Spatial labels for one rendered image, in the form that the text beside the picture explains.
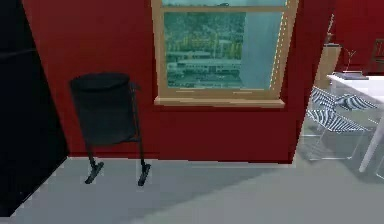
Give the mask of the wooden framed window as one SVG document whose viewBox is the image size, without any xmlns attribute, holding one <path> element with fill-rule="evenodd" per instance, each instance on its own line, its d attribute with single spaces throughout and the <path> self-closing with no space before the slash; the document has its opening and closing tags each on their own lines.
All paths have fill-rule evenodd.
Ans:
<svg viewBox="0 0 384 224">
<path fill-rule="evenodd" d="M 300 0 L 150 0 L 160 106 L 282 108 Z"/>
</svg>

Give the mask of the black bin on stand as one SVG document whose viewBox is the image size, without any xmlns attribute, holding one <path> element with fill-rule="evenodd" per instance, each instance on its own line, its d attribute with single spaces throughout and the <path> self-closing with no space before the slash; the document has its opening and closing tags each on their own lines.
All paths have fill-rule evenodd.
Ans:
<svg viewBox="0 0 384 224">
<path fill-rule="evenodd" d="M 140 87 L 128 74 L 117 72 L 88 73 L 69 81 L 71 96 L 91 171 L 86 184 L 91 184 L 104 166 L 94 159 L 94 146 L 135 142 L 138 146 L 141 175 L 138 185 L 146 182 L 150 164 L 144 160 L 136 92 Z"/>
</svg>

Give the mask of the striped clear chair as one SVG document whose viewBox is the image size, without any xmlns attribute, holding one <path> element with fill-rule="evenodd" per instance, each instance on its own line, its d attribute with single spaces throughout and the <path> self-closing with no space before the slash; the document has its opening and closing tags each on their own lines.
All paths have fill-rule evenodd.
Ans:
<svg viewBox="0 0 384 224">
<path fill-rule="evenodd" d="M 362 136 L 368 132 L 368 129 L 356 121 L 343 116 L 337 112 L 340 107 L 345 111 L 370 111 L 377 110 L 378 106 L 358 95 L 343 94 L 333 95 L 318 87 L 313 87 L 310 94 L 310 100 L 317 108 L 310 107 L 306 110 L 306 116 L 315 122 L 322 130 L 315 146 L 312 146 L 305 152 L 305 156 L 310 161 L 318 160 L 349 160 L 352 159 L 356 148 L 354 148 L 347 156 L 337 156 L 335 150 L 327 149 L 320 146 L 324 134 L 326 132 L 345 134 L 359 133 L 360 137 L 357 144 L 360 143 Z"/>
</svg>

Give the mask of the tan wooden cabinet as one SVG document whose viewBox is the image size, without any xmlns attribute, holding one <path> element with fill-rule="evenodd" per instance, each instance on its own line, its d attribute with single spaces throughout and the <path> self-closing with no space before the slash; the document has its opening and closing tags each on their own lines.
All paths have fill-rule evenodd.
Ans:
<svg viewBox="0 0 384 224">
<path fill-rule="evenodd" d="M 339 45 L 324 45 L 318 64 L 314 85 L 318 88 L 329 86 L 328 75 L 335 71 L 342 47 Z"/>
</svg>

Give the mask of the grey book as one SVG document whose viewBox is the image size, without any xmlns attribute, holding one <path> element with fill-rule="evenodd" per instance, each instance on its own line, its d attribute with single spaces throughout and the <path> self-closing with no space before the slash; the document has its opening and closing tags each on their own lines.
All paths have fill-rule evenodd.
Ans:
<svg viewBox="0 0 384 224">
<path fill-rule="evenodd" d="M 344 80 L 369 80 L 369 77 L 364 76 L 361 72 L 333 72 L 332 75 Z"/>
</svg>

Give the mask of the black fridge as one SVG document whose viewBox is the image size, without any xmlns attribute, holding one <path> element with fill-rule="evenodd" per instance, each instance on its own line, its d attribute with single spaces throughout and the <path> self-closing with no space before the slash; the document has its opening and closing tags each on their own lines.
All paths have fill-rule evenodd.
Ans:
<svg viewBox="0 0 384 224">
<path fill-rule="evenodd" d="M 0 0 L 0 217 L 11 216 L 67 156 L 22 0 Z"/>
</svg>

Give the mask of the white table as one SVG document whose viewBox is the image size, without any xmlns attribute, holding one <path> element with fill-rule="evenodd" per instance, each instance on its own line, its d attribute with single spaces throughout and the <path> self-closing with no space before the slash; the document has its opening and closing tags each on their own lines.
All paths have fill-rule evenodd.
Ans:
<svg viewBox="0 0 384 224">
<path fill-rule="evenodd" d="M 382 110 L 380 121 L 359 167 L 359 172 L 363 173 L 373 158 L 380 141 L 384 139 L 384 76 L 370 76 L 368 80 L 345 80 L 335 75 L 328 75 L 328 78 L 334 89 L 346 88 L 356 95 L 360 94 L 368 99 L 376 100 Z"/>
</svg>

